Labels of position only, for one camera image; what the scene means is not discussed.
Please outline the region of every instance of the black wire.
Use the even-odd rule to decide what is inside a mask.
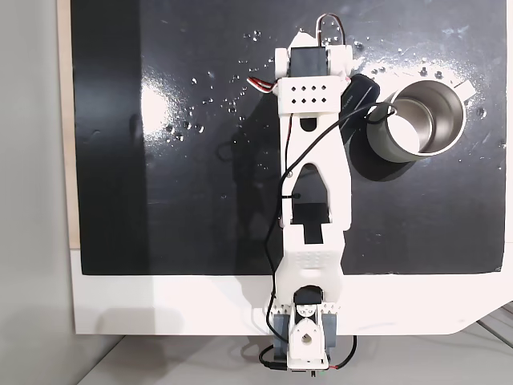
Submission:
[[[287,157],[289,156],[289,142],[290,142],[290,135],[292,134],[292,116],[294,114],[290,114],[290,120],[289,120],[289,132],[287,133],[287,142],[285,143],[285,168],[287,168]]]
[[[292,163],[289,167],[285,167],[285,172],[280,178],[280,181],[278,183],[278,194],[277,194],[277,203],[276,208],[274,210],[273,219],[271,221],[271,224],[269,226],[269,230],[267,232],[267,235],[265,236],[264,240],[264,249],[265,249],[265,256],[267,257],[267,261],[269,262],[269,266],[271,267],[271,273],[273,277],[273,291],[271,292],[271,299],[269,300],[269,307],[267,308],[267,314],[265,316],[265,323],[267,324],[268,328],[272,331],[272,333],[279,338],[281,341],[288,343],[289,340],[285,337],[283,337],[281,334],[279,334],[271,325],[270,321],[270,315],[271,315],[271,308],[273,307],[274,303],[274,297],[276,295],[276,270],[274,269],[273,260],[271,258],[271,254],[269,252],[269,239],[271,238],[271,234],[273,233],[274,227],[276,226],[276,223],[278,221],[278,218],[281,214],[281,199],[282,199],[282,189],[283,189],[283,183],[285,182],[285,179],[287,178],[287,175],[309,154],[310,151],[326,136],[328,135],[335,127],[338,127],[341,123],[345,122],[347,119],[349,119],[351,116],[356,115],[362,111],[366,111],[371,107],[377,107],[377,106],[388,106],[394,109],[394,112],[397,111],[397,108],[392,104],[388,102],[380,102],[380,103],[368,103],[362,107],[359,107],[355,109],[354,111],[343,115],[338,121],[333,123],[331,126],[329,126],[327,129],[325,129],[312,143],[310,146],[307,147],[306,150],[303,151],[301,155]]]
[[[270,364],[270,362],[269,362],[269,361],[266,361],[266,360],[264,359],[264,355],[265,355],[265,353],[267,353],[268,351],[272,350],[273,348],[274,348],[274,345],[267,346],[267,347],[266,347],[264,350],[262,350],[262,351],[260,352],[260,354],[258,355],[258,360],[259,360],[259,361],[260,361],[260,363],[261,363],[262,365],[264,365],[265,367],[267,367],[267,366]]]
[[[367,118],[366,122],[367,122],[367,124],[381,124],[382,122],[384,122],[385,120],[390,118],[393,114],[394,114],[394,111],[389,112],[388,114],[386,114],[385,116],[383,116],[381,119],[378,119],[378,120],[370,120],[369,118]]]
[[[345,357],[345,360],[339,363],[338,365],[334,365],[334,369],[342,369],[345,365],[349,363],[349,361],[354,357],[354,353],[356,353],[357,346],[357,336],[353,336],[353,347],[351,348],[351,352]]]

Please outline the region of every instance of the white base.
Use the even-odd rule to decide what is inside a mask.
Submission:
[[[270,276],[85,276],[71,251],[78,334],[268,334]],[[451,334],[513,300],[513,244],[503,271],[344,276],[338,334]]]

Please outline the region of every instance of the water droplet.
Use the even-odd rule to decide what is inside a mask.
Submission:
[[[479,107],[476,111],[476,114],[479,118],[484,119],[487,117],[487,110],[485,110],[484,107]]]

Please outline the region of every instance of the white wall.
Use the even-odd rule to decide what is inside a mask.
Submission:
[[[0,2],[0,383],[76,384],[118,337],[75,336],[55,0]]]

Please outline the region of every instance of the cable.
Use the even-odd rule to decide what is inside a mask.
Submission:
[[[484,323],[480,319],[478,321],[476,321],[475,323],[480,325],[488,333],[493,334],[496,338],[500,339],[502,342],[504,342],[506,345],[508,345],[511,349],[513,349],[512,342],[509,342],[506,338],[504,338],[501,334],[497,333],[495,330],[493,330],[491,327],[489,327],[486,323]]]
[[[269,369],[273,369],[275,371],[286,371],[287,370],[287,363],[278,363],[276,361],[267,361],[264,359],[265,353],[272,350],[274,348],[273,345],[267,346],[263,351],[260,352],[258,355],[258,360],[262,365],[265,367],[268,367]]]
[[[285,144],[285,169],[287,169],[287,157],[289,154],[290,134],[292,133],[292,117],[293,117],[293,114],[290,114],[289,131],[287,133],[287,141]],[[281,205],[280,205],[281,200],[278,200],[277,203],[278,204],[277,204],[276,210],[278,210],[278,212],[275,211],[275,213],[274,213],[274,217],[276,217],[276,218],[280,216],[279,211],[281,210]],[[269,242],[269,238],[271,237],[271,233],[273,232],[274,225],[276,224],[276,221],[277,220],[273,220],[273,223],[270,226],[272,229],[270,232],[267,233],[267,236],[265,237],[265,255],[267,256],[267,260],[269,262],[269,265],[271,266],[271,271],[273,273],[273,291],[271,292],[271,299],[269,300],[269,306],[267,308],[265,322],[267,323],[267,326],[269,327],[269,329],[272,331],[272,333],[274,335],[276,335],[281,341],[283,341],[285,343],[289,343],[289,340],[287,338],[283,337],[271,326],[271,320],[270,320],[271,309],[273,308],[274,298],[276,296],[276,270],[274,269],[274,264],[273,264],[273,260],[271,259],[271,254],[269,253],[268,242]]]
[[[290,142],[290,134],[292,133],[292,116],[294,114],[290,114],[289,120],[289,133],[287,134],[287,142],[285,143],[285,169],[287,169],[287,157],[289,155],[289,142]]]
[[[342,369],[345,365],[349,363],[349,361],[354,357],[354,353],[356,353],[356,346],[357,346],[357,336],[353,336],[353,347],[351,348],[351,352],[345,357],[345,360],[339,363],[338,365],[332,365],[329,367],[329,369]]]
[[[342,36],[342,45],[345,45],[344,27],[342,26],[342,22],[340,21],[340,18],[338,16],[336,16],[336,14],[322,14],[317,19],[317,23],[316,23],[316,26],[315,26],[315,35],[317,36],[317,45],[319,47],[322,46],[322,36],[321,36],[322,35],[322,26],[321,25],[322,25],[322,19],[325,18],[326,16],[331,16],[337,22],[338,27],[340,28],[341,36]]]
[[[371,107],[377,107],[377,106],[388,106],[393,108],[394,112],[397,112],[397,108],[392,104],[388,102],[380,102],[380,103],[368,103],[362,107],[359,107],[352,112],[343,115],[338,121],[333,123],[331,126],[326,128],[312,143],[310,146],[307,147],[306,150],[303,151],[301,155],[288,167],[285,167],[285,172],[281,175],[280,181],[278,183],[278,194],[277,194],[277,204],[276,208],[274,210],[273,219],[271,221],[271,224],[269,226],[269,230],[267,232],[267,235],[265,236],[264,240],[264,250],[265,250],[265,256],[267,257],[267,261],[269,262],[269,266],[271,268],[271,273],[273,277],[273,290],[271,292],[271,299],[269,301],[269,307],[267,309],[267,314],[265,316],[265,322],[267,323],[268,328],[272,331],[272,333],[279,338],[281,341],[288,343],[289,340],[283,337],[281,334],[279,334],[271,325],[270,321],[270,314],[271,314],[271,308],[273,307],[274,303],[274,297],[276,295],[276,270],[274,269],[273,260],[271,258],[271,254],[269,252],[269,239],[271,238],[271,235],[273,234],[274,227],[276,226],[276,223],[278,222],[278,218],[281,214],[281,200],[282,200],[282,190],[283,190],[283,184],[285,182],[285,179],[287,178],[287,175],[291,173],[291,171],[309,154],[310,151],[326,136],[328,135],[335,127],[338,127],[341,123],[345,122],[347,119],[349,119],[351,116],[354,116],[362,111],[366,111]],[[289,126],[292,127],[292,120],[290,120]]]
[[[277,83],[268,83],[252,76],[248,77],[246,81],[263,94],[270,94],[277,85]]]

